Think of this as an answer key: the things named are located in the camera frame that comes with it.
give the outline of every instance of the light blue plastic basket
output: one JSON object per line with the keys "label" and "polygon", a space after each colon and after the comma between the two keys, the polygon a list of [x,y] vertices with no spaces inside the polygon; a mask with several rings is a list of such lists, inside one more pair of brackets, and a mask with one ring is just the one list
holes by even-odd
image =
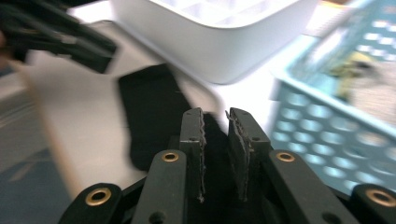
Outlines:
{"label": "light blue plastic basket", "polygon": [[396,62],[396,1],[367,2],[345,23],[348,34],[342,44],[321,61],[308,61],[321,43],[309,40],[308,49],[288,63],[284,74],[275,72],[280,104],[270,132],[272,145],[298,153],[325,184],[347,194],[359,183],[396,191],[395,129],[332,97],[329,86],[335,80],[326,76],[354,50]]}

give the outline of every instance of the black fabric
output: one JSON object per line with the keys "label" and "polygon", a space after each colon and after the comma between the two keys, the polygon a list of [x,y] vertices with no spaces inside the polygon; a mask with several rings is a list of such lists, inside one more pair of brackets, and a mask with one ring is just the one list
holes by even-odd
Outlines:
{"label": "black fabric", "polygon": [[[154,155],[180,135],[182,115],[191,107],[164,64],[122,77],[119,85],[132,138],[131,161],[147,171]],[[204,114],[204,123],[205,201],[188,200],[188,223],[263,223],[260,195],[248,203],[238,200],[227,134],[210,114]]]}
{"label": "black fabric", "polygon": [[120,97],[131,135],[133,165],[147,171],[158,152],[180,135],[183,113],[191,109],[166,64],[119,79]]}

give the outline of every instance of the gray floor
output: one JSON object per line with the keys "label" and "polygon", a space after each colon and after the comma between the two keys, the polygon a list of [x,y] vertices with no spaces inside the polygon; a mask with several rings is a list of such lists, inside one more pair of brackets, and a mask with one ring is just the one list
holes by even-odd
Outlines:
{"label": "gray floor", "polygon": [[13,75],[0,77],[0,224],[57,223],[71,199],[18,85]]}

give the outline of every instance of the white tray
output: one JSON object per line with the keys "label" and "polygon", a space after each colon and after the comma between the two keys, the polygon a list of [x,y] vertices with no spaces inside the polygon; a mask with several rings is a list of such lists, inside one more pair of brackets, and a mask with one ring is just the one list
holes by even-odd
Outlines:
{"label": "white tray", "polygon": [[116,22],[187,74],[225,84],[304,31],[318,0],[111,0]]}

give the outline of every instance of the blue basket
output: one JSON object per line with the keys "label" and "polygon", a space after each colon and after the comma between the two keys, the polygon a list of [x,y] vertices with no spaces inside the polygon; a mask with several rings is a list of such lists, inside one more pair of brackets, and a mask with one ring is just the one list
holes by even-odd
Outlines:
{"label": "blue basket", "polygon": [[[279,56],[292,60],[283,64],[287,69],[275,69],[280,104],[270,132],[274,148],[296,152],[325,184],[347,194],[359,183],[396,191],[395,129],[332,97],[329,86],[336,81],[326,75],[352,51],[396,62],[396,1],[365,3],[345,23],[344,41],[322,60],[309,62],[322,41],[302,37]],[[290,56],[304,44],[303,54]]]}

